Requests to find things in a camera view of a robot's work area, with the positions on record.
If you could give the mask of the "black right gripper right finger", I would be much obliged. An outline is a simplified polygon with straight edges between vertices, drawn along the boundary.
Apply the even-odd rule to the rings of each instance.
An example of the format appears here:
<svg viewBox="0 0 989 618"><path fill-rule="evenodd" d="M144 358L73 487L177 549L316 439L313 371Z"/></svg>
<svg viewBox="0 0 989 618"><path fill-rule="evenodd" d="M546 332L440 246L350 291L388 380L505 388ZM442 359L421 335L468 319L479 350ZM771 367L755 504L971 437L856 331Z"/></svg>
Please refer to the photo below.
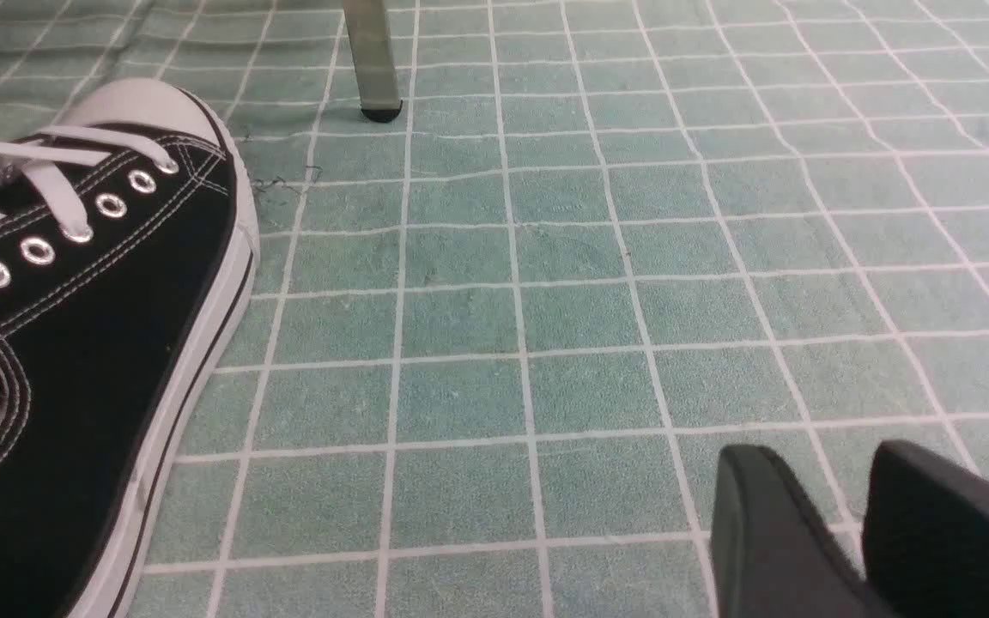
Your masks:
<svg viewBox="0 0 989 618"><path fill-rule="evenodd" d="M862 551L899 617L989 617L989 481L906 439L880 443Z"/></svg>

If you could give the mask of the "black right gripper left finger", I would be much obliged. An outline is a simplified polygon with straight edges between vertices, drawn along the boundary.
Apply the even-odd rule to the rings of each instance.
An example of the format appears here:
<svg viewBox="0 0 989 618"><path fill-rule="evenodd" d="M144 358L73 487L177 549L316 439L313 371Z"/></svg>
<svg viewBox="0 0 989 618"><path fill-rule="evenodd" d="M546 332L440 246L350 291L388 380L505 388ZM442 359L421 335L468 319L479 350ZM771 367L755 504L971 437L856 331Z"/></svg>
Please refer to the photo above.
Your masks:
<svg viewBox="0 0 989 618"><path fill-rule="evenodd" d="M770 447L719 451L710 553L721 617L890 615Z"/></svg>

